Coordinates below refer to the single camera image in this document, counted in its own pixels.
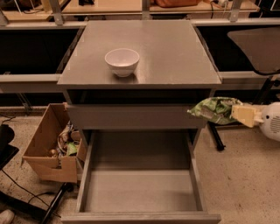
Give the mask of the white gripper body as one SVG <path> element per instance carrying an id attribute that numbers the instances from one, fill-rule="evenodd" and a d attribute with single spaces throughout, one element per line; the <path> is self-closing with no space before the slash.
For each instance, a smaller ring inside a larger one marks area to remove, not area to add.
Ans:
<path id="1" fill-rule="evenodd" d="M 261 132 L 269 139 L 280 142 L 280 102 L 265 105 L 259 125 Z"/>

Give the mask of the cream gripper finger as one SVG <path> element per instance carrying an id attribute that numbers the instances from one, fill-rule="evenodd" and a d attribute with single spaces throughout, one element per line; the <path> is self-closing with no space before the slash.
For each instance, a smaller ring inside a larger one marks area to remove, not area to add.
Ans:
<path id="1" fill-rule="evenodd" d="M 231 116 L 239 123 L 249 128 L 263 123 L 262 119 L 263 106 L 260 105 L 233 105 Z"/>

